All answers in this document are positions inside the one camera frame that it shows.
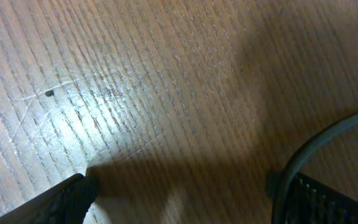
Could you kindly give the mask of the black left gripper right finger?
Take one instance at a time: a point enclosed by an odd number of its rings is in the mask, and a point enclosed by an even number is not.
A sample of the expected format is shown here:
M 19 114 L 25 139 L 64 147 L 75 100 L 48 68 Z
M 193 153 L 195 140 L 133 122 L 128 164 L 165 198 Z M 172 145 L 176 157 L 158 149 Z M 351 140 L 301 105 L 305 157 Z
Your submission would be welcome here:
M 273 223 L 358 223 L 357 201 L 301 172 L 292 180 L 282 208 Z

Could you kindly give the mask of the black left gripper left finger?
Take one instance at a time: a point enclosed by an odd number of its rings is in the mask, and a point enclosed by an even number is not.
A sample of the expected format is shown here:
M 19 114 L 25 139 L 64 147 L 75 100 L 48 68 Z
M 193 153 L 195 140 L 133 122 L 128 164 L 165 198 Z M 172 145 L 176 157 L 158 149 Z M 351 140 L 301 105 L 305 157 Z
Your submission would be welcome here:
M 83 223 L 98 195 L 93 177 L 75 174 L 0 217 L 0 223 Z

